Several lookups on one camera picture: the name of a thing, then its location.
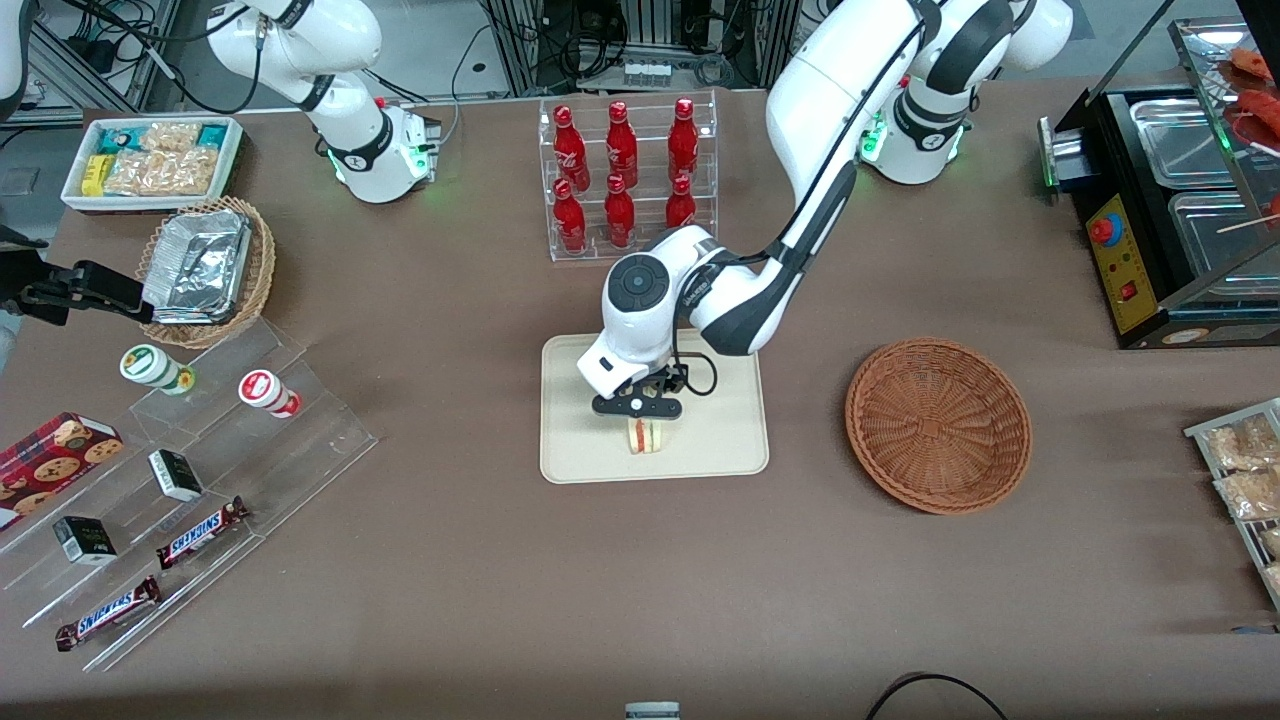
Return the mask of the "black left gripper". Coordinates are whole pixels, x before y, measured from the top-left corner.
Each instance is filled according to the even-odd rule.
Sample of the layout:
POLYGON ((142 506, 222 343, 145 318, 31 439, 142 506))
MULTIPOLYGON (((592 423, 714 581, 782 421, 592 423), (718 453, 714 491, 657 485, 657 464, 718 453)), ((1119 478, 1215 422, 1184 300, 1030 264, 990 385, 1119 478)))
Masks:
POLYGON ((689 366, 675 364, 630 382, 609 398, 595 396, 591 410, 602 416, 625 416, 623 423, 634 430, 637 419, 654 419, 658 428, 667 428, 684 414, 684 405, 675 396, 689 386, 689 366))

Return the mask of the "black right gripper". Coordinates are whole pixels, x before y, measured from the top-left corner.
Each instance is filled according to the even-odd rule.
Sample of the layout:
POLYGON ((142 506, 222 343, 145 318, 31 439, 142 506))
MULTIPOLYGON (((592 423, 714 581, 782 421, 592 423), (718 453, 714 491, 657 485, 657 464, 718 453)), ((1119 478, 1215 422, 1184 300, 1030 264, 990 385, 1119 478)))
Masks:
POLYGON ((100 310, 138 323, 154 320, 143 284, 97 263, 50 266, 18 292, 18 313, 46 323, 65 323, 72 310, 100 310))

